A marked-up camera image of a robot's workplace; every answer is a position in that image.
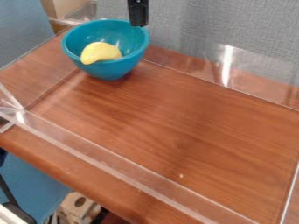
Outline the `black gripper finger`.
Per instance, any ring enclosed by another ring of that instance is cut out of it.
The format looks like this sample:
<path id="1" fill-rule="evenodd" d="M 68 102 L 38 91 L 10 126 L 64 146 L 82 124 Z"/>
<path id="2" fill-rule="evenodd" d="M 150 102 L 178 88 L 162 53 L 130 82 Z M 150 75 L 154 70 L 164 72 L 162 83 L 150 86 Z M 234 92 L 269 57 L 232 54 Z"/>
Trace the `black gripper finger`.
<path id="1" fill-rule="evenodd" d="M 150 0 L 127 0 L 130 23 L 132 26 L 148 25 Z"/>

